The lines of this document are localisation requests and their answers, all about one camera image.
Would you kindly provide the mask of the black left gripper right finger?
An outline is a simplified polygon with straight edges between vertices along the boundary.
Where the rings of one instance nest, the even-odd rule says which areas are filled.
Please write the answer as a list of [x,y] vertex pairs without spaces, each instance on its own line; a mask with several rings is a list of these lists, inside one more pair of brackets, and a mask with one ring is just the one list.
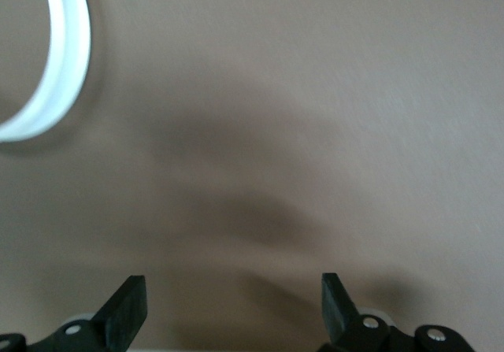
[[322,317],[329,343],[321,351],[472,351],[473,347],[458,332],[440,325],[426,324],[407,335],[382,317],[360,313],[339,276],[321,277]]

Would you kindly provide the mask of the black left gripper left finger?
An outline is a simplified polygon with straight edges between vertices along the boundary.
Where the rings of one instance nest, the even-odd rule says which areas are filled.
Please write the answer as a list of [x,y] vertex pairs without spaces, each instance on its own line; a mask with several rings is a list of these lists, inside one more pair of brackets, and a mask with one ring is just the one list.
[[147,316],[146,279],[129,276],[89,320],[74,320],[37,343],[1,335],[2,351],[126,351]]

